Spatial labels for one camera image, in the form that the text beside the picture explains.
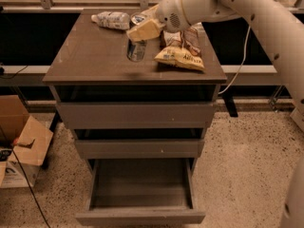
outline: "white cable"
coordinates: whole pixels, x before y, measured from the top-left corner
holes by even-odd
[[[235,77],[232,79],[232,81],[229,83],[229,85],[227,87],[225,87],[221,92],[218,93],[218,95],[226,92],[226,90],[234,83],[235,79],[237,78],[239,72],[240,72],[240,69],[242,68],[242,66],[244,65],[244,62],[246,60],[246,56],[247,56],[247,53],[246,53],[246,50],[247,50],[247,42],[248,42],[248,37],[249,37],[249,32],[250,32],[250,29],[251,27],[248,27],[248,30],[247,30],[247,34],[246,34],[246,40],[245,40],[245,44],[244,44],[244,56],[243,56],[243,61],[241,62],[238,70],[237,70],[237,73],[235,75]]]

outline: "gray drawer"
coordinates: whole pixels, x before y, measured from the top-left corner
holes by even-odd
[[[99,160],[82,225],[201,223],[187,159]]]
[[[204,140],[75,141],[84,159],[198,158]]]
[[[206,127],[212,103],[58,103],[69,129]]]

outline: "brown box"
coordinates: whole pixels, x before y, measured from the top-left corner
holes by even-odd
[[[18,143],[31,147],[15,146],[14,152],[22,163],[29,183],[34,185],[40,166],[48,152],[53,133],[35,118],[29,115],[18,96],[0,96],[0,146],[12,143],[19,137]],[[13,153],[7,161],[0,161],[0,188],[25,187],[26,179]]]

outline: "concrete floor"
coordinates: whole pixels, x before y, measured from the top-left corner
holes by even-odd
[[[206,218],[172,227],[278,227],[289,181],[304,154],[304,134],[289,111],[253,107],[238,114],[216,113],[195,169],[196,202]],[[49,122],[49,115],[33,115]],[[47,220],[51,227],[82,227],[74,216],[84,211],[90,172],[62,123],[48,159],[33,188]],[[46,227],[27,188],[0,189],[0,199],[1,228]]]

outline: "dresser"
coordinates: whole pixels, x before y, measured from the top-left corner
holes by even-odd
[[[91,22],[102,11],[83,10],[44,78],[92,174],[87,206],[76,219],[201,223],[192,174],[226,82],[219,60],[198,26],[204,72],[156,63],[159,38],[148,41],[141,62],[131,62],[125,32]]]

